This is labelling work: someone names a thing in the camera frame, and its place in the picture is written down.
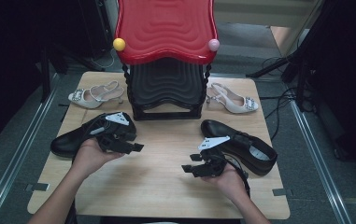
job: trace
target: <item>person's left hand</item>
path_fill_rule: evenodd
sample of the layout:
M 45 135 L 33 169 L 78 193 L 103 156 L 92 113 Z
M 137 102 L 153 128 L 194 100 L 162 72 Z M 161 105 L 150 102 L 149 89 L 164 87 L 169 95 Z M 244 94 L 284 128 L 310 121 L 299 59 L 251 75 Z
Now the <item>person's left hand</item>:
M 104 152 L 96 138 L 85 140 L 78 150 L 71 170 L 80 174 L 83 179 L 99 170 L 106 162 L 122 157 L 123 153 Z

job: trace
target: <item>white shoe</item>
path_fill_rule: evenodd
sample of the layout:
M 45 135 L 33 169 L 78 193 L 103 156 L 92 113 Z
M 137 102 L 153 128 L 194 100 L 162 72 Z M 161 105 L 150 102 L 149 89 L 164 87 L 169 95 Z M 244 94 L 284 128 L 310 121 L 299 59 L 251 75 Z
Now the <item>white shoe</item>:
M 216 100 L 234 114 L 247 113 L 259 108 L 259 105 L 251 97 L 244 98 L 237 95 L 219 83 L 212 83 L 211 87 L 206 89 L 206 97 L 207 103 L 211 99 Z
M 124 88 L 119 85 L 119 82 L 111 81 L 106 85 L 93 86 L 86 90 L 75 90 L 69 94 L 68 98 L 72 103 L 94 109 L 109 100 L 118 100 L 121 104 L 123 94 Z

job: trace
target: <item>black leather shoe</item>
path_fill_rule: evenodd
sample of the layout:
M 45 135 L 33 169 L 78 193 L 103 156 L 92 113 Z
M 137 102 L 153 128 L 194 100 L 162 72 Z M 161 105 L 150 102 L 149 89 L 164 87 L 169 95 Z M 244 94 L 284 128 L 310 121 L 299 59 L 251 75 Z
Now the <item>black leather shoe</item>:
M 136 127 L 128 114 L 122 113 L 129 125 L 123 125 L 106 119 L 107 116 L 118 114 L 101 114 L 84 123 L 81 127 L 55 138 L 50 145 L 51 152 L 57 156 L 73 158 L 76 156 L 81 143 L 89 138 L 96 137 L 103 150 L 129 154 L 131 151 L 140 151 L 143 145 L 130 144 L 126 141 L 136 139 Z
M 230 136 L 230 140 L 219 145 L 221 151 L 238 157 L 256 175 L 268 174 L 277 161 L 277 152 L 263 140 L 216 120 L 204 120 L 201 131 L 204 137 Z

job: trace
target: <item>red plastic tray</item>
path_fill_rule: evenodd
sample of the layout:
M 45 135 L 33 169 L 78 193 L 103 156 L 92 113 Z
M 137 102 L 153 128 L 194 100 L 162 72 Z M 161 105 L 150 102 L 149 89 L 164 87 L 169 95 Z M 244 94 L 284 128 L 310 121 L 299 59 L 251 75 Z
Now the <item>red plastic tray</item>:
M 119 0 L 115 38 L 122 63 L 149 63 L 164 57 L 207 64 L 216 56 L 208 42 L 218 39 L 213 0 Z

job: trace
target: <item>wooden table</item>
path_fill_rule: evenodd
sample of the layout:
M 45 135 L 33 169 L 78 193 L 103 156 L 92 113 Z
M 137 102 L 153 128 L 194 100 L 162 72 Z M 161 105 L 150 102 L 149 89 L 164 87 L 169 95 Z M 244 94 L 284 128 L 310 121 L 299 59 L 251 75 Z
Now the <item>wooden table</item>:
M 87 72 L 79 88 L 118 80 L 126 88 L 125 78 L 117 73 Z M 244 78 L 211 77 L 242 96 L 251 96 L 260 103 L 255 83 Z M 103 103 L 96 109 L 70 105 L 58 135 L 78 128 L 82 123 L 102 113 L 126 112 L 133 117 L 126 94 L 124 103 Z M 167 111 L 173 105 L 161 105 L 156 110 Z M 235 206 L 214 186 L 183 172 L 181 165 L 200 164 L 190 159 L 198 153 L 204 140 L 200 125 L 204 119 L 218 120 L 239 131 L 260 137 L 271 146 L 261 106 L 254 113 L 234 115 L 223 105 L 204 103 L 200 119 L 135 121 L 136 143 L 145 145 L 141 152 L 132 152 L 105 164 L 87 178 L 76 197 L 79 215 L 116 217 L 189 217 L 242 218 Z M 34 213 L 49 198 L 68 171 L 71 160 L 50 153 L 39 183 L 49 183 L 47 191 L 35 191 L 28 204 Z M 271 219 L 286 219 L 290 215 L 286 196 L 274 196 L 273 189 L 283 189 L 278 165 L 268 175 L 249 173 L 251 199 Z

